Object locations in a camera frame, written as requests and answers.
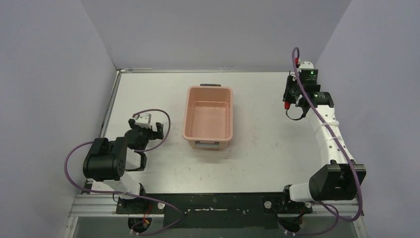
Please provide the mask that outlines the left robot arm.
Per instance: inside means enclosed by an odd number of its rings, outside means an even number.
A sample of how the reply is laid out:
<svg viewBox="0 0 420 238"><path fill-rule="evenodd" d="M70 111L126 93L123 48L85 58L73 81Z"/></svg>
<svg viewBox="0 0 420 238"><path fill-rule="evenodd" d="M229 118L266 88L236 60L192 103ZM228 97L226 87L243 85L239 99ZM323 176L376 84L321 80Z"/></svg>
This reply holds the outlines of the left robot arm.
<svg viewBox="0 0 420 238"><path fill-rule="evenodd" d="M140 214L147 207L143 185L136 182L129 171L143 171L147 165L146 149L149 141L163 140L163 124L156 123L156 130L149 119L129 119L130 129L124 136L110 141L96 138L84 160L83 174L88 179L104 182L119 198L128 200L127 207Z"/></svg>

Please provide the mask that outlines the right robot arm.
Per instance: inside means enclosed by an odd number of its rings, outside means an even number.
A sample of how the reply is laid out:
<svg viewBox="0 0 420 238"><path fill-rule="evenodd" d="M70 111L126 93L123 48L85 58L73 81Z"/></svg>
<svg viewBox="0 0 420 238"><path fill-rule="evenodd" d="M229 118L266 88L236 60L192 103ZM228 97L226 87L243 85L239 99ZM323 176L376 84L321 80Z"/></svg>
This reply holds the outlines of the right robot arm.
<svg viewBox="0 0 420 238"><path fill-rule="evenodd" d="M287 213L294 211L299 202L352 200L358 194L356 184L362 183L367 173L345 146L334 102L328 92L320 90L317 75L316 69L299 69L286 81L285 109L292 104L302 109L301 117L314 130L321 157L320 169L307 183L289 186L289 193L279 198L280 208Z"/></svg>

